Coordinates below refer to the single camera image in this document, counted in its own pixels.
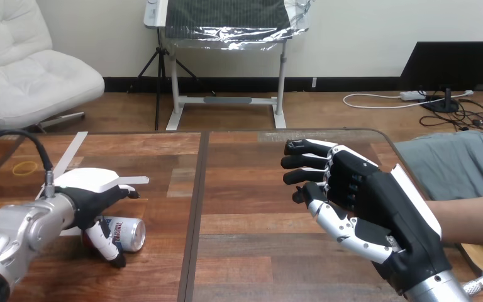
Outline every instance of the chair base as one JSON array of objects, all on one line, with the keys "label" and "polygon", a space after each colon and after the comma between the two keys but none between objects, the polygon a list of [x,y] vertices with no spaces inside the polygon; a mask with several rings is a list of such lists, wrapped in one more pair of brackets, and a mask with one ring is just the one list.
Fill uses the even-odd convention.
[{"label": "chair base", "polygon": [[41,131],[45,132],[44,128],[46,128],[46,127],[57,125],[57,124],[60,124],[60,123],[63,123],[63,122],[69,121],[69,120],[75,120],[75,119],[78,119],[78,118],[83,120],[84,118],[86,118],[86,114],[84,112],[77,112],[77,113],[72,113],[70,115],[62,115],[62,116],[56,117],[53,120],[41,121],[41,122],[37,123],[36,126]]}]

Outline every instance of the black monitor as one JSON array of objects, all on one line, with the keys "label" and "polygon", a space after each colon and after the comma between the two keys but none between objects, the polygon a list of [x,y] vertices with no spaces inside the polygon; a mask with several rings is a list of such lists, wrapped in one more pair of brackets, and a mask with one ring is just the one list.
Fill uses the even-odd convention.
[{"label": "black monitor", "polygon": [[457,111],[451,89],[483,84],[483,42],[418,42],[402,71],[401,84],[410,90],[444,91],[445,101],[422,106],[436,112]]}]

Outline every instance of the monitor stand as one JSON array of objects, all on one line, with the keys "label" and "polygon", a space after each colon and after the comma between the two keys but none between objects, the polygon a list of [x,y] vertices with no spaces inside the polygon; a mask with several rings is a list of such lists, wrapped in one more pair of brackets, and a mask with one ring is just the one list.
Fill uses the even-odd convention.
[{"label": "monitor stand", "polygon": [[[425,97],[425,101],[433,101],[439,99],[439,96],[427,96]],[[445,89],[445,99],[442,101],[437,101],[434,103],[425,103],[422,104],[421,107],[426,108],[430,111],[440,112],[440,113],[451,113],[458,111],[458,102],[451,98],[451,89]]]}]

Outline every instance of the silver knurled connector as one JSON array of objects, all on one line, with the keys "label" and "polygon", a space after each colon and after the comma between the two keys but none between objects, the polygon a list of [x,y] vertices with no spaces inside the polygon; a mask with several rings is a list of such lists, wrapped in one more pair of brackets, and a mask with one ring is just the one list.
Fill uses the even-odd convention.
[{"label": "silver knurled connector", "polygon": [[55,197],[55,176],[53,171],[45,171],[45,197],[54,198]]},{"label": "silver knurled connector", "polygon": [[475,296],[479,292],[483,291],[483,276],[469,281],[468,283],[464,284],[462,288],[470,297]]}]

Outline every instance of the wooden table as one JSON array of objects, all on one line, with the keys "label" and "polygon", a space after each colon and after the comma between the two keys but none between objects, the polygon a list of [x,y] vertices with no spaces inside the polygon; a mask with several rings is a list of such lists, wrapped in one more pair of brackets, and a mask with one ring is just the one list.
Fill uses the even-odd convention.
[{"label": "wooden table", "polygon": [[[56,163],[74,135],[40,138]],[[403,301],[291,201],[294,187],[282,183],[279,164],[291,138],[342,143],[388,167],[401,163],[386,136],[366,129],[89,134],[68,169],[151,179],[136,185],[141,199],[106,212],[142,218],[145,246],[115,269],[78,237],[60,237],[11,301]],[[2,140],[0,158],[0,207],[32,201],[43,180],[34,145]],[[25,161],[36,171],[14,175]],[[457,249],[445,251],[461,281],[475,277]]]}]

